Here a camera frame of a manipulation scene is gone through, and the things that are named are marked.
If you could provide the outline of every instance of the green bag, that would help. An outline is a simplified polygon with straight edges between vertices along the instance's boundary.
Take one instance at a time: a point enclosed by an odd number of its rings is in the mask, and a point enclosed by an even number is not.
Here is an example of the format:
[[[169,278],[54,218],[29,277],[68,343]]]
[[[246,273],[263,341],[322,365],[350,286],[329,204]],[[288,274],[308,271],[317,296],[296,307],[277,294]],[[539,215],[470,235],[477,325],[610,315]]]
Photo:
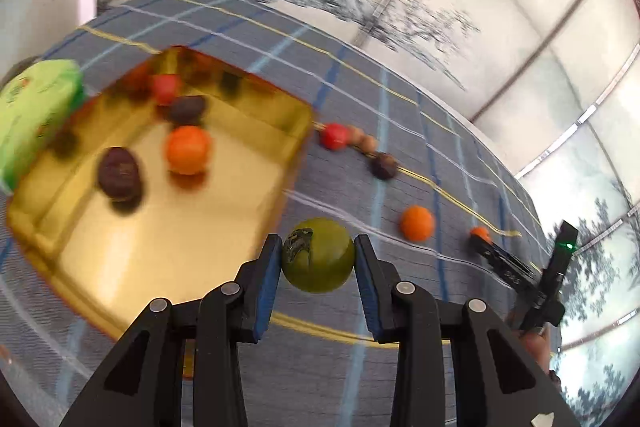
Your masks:
[[[44,60],[0,91],[0,189],[11,193],[37,153],[84,102],[72,60]]]

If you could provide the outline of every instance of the dark purple fruit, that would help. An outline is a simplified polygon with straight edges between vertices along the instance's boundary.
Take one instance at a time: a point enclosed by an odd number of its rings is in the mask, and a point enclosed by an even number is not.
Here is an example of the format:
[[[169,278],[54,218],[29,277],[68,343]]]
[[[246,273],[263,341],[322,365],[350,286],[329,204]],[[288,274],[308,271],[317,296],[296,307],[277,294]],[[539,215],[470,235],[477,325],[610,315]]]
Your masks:
[[[98,164],[98,187],[112,201],[131,201],[140,197],[140,169],[128,149],[111,147],[106,150]]]
[[[207,99],[199,94],[180,96],[169,106],[167,118],[172,123],[181,125],[198,125],[207,108]]]
[[[373,156],[370,167],[371,173],[379,180],[390,180],[398,174],[398,160],[385,152]]]

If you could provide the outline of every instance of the orange fruit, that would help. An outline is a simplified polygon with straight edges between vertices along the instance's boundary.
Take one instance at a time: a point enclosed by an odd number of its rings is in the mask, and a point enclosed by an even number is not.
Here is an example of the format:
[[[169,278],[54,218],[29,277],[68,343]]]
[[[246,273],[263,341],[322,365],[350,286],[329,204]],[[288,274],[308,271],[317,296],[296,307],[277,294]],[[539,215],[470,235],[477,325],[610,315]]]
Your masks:
[[[204,172],[209,160],[211,141],[209,134],[200,127],[183,125],[176,128],[164,146],[169,170],[188,176]]]
[[[433,235],[436,220],[426,208],[414,204],[402,213],[400,230],[405,238],[414,243],[426,241]]]
[[[477,235],[481,239],[484,239],[487,243],[492,244],[491,234],[485,227],[473,227],[470,232],[471,235]]]

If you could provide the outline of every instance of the gold box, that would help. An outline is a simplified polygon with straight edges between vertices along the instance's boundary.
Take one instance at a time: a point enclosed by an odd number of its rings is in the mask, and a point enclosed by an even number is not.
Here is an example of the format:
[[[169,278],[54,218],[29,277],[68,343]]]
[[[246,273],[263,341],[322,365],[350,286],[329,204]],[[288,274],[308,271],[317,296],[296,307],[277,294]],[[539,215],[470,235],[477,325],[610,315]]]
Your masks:
[[[170,174],[172,127],[150,96],[152,74],[178,73],[202,94],[213,139],[206,175]],[[233,280],[280,218],[313,111],[273,84],[174,46],[80,108],[20,180],[7,221],[27,259],[76,312],[114,339],[155,297],[198,299]],[[125,212],[97,188],[105,148],[138,159],[144,195]]]

